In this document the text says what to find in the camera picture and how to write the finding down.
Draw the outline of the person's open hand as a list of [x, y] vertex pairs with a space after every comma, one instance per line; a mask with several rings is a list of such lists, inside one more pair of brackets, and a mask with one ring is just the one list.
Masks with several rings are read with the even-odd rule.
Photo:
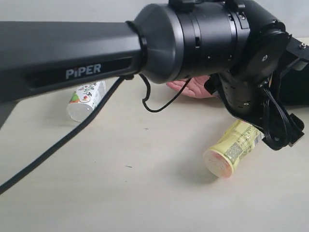
[[[182, 95], [195, 99], [212, 98], [213, 95], [211, 95], [204, 88], [204, 84], [206, 83], [207, 80], [209, 80], [209, 76], [207, 75], [192, 78], [189, 84], [182, 91]], [[187, 81], [186, 79], [182, 79], [168, 82], [166, 83], [166, 85], [175, 91], [180, 91], [182, 87], [185, 85], [186, 81]]]

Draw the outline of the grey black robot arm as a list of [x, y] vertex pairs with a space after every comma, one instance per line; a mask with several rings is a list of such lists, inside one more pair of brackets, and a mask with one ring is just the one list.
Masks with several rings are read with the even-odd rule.
[[171, 0], [126, 22], [0, 24], [0, 102], [111, 77], [156, 84], [208, 75], [228, 112], [255, 126], [273, 150], [293, 146], [304, 123], [279, 100], [281, 79], [299, 63], [285, 24], [253, 0]]

